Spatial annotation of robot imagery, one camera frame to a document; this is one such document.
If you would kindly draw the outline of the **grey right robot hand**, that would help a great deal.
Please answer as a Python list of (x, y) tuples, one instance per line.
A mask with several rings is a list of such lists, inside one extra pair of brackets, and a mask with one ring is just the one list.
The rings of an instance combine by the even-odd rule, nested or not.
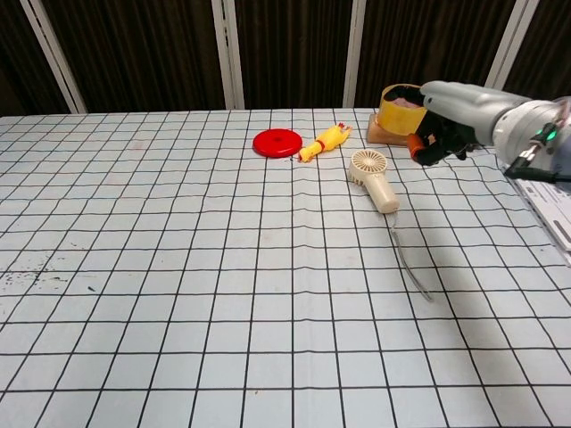
[(407, 146), (422, 166), (450, 155), (463, 161), (478, 145), (491, 145), (501, 115), (525, 101), (496, 89), (440, 80), (425, 83), (419, 92), (426, 113)]

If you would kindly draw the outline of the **beige handheld plastic fan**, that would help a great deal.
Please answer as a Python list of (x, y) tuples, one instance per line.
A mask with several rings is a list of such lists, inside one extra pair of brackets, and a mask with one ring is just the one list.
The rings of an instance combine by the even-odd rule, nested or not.
[(363, 149), (354, 152), (348, 169), (352, 182), (363, 185), (381, 214), (394, 213), (400, 203), (385, 177), (386, 157), (378, 151)]

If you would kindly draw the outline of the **yellow packing tape roll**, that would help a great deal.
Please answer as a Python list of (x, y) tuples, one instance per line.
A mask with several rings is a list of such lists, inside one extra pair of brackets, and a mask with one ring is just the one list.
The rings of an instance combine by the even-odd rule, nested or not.
[(383, 90), (377, 124), (391, 134), (414, 134), (426, 115), (420, 86), (395, 84)]

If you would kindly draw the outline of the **brown sauce bottle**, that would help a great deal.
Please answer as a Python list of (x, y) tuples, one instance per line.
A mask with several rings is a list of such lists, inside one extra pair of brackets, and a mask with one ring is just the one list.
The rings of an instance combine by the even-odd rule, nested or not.
[(377, 114), (370, 114), (366, 139), (369, 144), (389, 144), (406, 146), (408, 135), (414, 133), (421, 119), (414, 115), (383, 115), (382, 123), (377, 122)]

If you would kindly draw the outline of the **white slotted plastic panel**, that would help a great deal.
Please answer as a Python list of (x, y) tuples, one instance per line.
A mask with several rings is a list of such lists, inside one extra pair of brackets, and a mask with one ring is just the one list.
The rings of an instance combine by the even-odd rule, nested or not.
[(555, 185), (509, 179), (519, 199), (518, 206), (539, 229), (542, 243), (549, 244), (571, 268), (571, 195)]

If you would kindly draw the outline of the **yellow rubber chicken toy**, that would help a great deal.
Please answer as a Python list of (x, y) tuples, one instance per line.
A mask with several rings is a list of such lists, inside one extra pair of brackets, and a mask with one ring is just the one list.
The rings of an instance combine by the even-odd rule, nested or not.
[(334, 150), (348, 139), (351, 132), (352, 127), (346, 126), (343, 122), (333, 125), (298, 152), (298, 161), (308, 162), (322, 152)]

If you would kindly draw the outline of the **red plastic disc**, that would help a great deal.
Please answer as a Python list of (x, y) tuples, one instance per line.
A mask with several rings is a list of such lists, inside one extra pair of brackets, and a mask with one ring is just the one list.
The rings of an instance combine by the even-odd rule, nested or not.
[(253, 139), (252, 148), (261, 156), (285, 158), (302, 149), (302, 138), (293, 130), (272, 128), (260, 132)]

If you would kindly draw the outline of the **white black-checked tablecloth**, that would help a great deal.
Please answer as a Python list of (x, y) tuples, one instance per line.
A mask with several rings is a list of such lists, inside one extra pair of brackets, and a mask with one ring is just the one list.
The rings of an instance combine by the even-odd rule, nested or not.
[(571, 267), (488, 150), (379, 214), (367, 117), (0, 117), (0, 428), (571, 427)]

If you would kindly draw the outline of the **white screen frame post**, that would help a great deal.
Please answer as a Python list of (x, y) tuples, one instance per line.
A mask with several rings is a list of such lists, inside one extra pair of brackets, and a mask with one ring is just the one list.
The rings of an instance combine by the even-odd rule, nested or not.
[(502, 90), (525, 38), (539, 0), (516, 0), (484, 83)]
[(19, 1), (70, 112), (86, 114), (87, 107), (79, 86), (71, 72), (42, 0)]
[(244, 86), (241, 68), (235, 0), (211, 0), (219, 68), (227, 110), (243, 110)]
[(352, 0), (352, 15), (343, 85), (344, 108), (352, 108), (355, 102), (366, 8), (367, 0)]

